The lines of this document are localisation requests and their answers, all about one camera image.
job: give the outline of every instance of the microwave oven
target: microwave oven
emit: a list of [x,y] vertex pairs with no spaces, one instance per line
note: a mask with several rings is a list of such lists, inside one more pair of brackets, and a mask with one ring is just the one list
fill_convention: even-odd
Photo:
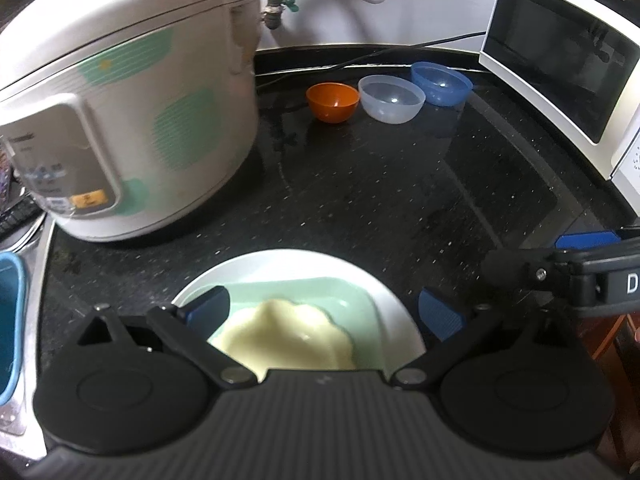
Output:
[[596,0],[496,0],[479,61],[640,216],[640,27]]

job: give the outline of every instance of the green pattern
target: green pattern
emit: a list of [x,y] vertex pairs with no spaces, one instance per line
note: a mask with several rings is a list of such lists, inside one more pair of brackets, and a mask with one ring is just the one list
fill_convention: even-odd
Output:
[[127,41],[85,59],[78,70],[92,86],[121,81],[164,58],[171,50],[172,35],[173,30],[165,28]]
[[131,216],[144,211],[146,201],[149,198],[149,190],[139,178],[125,180],[122,183],[124,192],[122,200],[116,206],[115,213],[122,216]]
[[213,90],[203,88],[178,99],[154,121],[154,145],[172,170],[184,170],[212,152],[222,129]]

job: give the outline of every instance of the white plate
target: white plate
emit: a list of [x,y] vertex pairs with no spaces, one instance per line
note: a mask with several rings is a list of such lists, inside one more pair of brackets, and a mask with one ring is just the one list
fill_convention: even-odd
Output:
[[232,258],[203,272],[178,293],[173,304],[183,306],[191,294],[204,286],[307,278],[340,278],[367,291],[380,314],[388,371],[397,370],[424,354],[418,327],[385,285],[353,264],[313,251],[274,249]]

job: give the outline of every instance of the black cable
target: black cable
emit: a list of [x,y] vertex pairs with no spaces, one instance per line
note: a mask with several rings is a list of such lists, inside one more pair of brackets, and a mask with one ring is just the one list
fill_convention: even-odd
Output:
[[[474,38],[476,36],[484,36],[485,34],[486,34],[486,30],[484,30],[482,32],[471,32],[469,34],[462,34],[461,36],[454,36],[453,38],[445,38],[444,40],[425,41],[424,43],[416,43],[416,44],[412,44],[412,45],[390,46],[388,48],[383,48],[381,50],[377,50],[375,52],[371,52],[370,54],[365,54],[364,56],[354,57],[353,59],[345,61],[344,63],[338,63],[337,65],[329,66],[327,68],[323,68],[322,70],[317,70],[315,73],[330,72],[332,70],[340,70],[341,68],[349,66],[349,65],[351,65],[353,63],[356,63],[358,61],[362,61],[364,59],[369,59],[370,57],[378,56],[379,54],[385,54],[387,52],[393,52],[395,50],[404,50],[406,48],[423,48],[425,46],[432,46],[432,45],[437,45],[437,44],[442,44],[442,43],[451,43],[452,41],[466,40],[466,38]],[[278,78],[276,78],[276,79],[274,79],[272,81],[269,81],[267,83],[262,83],[261,85],[256,86],[256,90],[260,90],[261,88],[265,88],[266,86],[273,85],[274,83],[282,81],[283,79],[286,79],[287,77],[290,77],[290,76],[292,76],[294,74],[295,74],[295,72],[287,73],[287,74],[285,74],[283,76],[280,76],[280,77],[278,77]]]

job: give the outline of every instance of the stainless steel sink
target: stainless steel sink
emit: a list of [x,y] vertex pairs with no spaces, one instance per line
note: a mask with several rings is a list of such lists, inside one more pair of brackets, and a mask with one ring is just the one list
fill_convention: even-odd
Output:
[[24,348],[22,370],[14,395],[4,406],[0,406],[0,448],[38,460],[47,450],[42,431],[33,415],[33,393],[38,372],[38,328],[42,287],[54,222],[51,217],[38,218],[16,234],[11,247],[23,258],[29,275],[29,291],[26,300],[24,323]]

